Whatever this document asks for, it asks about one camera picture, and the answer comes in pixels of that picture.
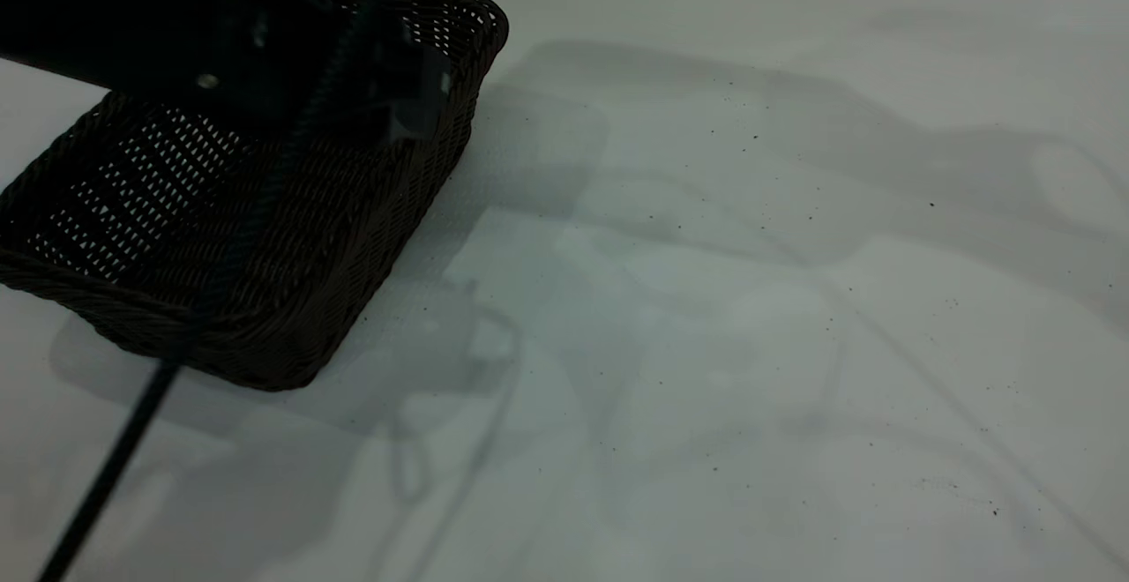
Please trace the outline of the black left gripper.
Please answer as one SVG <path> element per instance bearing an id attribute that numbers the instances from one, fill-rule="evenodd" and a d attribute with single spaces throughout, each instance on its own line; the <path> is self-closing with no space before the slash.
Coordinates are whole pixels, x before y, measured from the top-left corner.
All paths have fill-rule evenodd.
<path id="1" fill-rule="evenodd" d="M 388 0 L 221 0 L 203 109 L 250 131 L 374 125 L 431 135 L 452 89 L 445 53 L 413 39 Z"/>

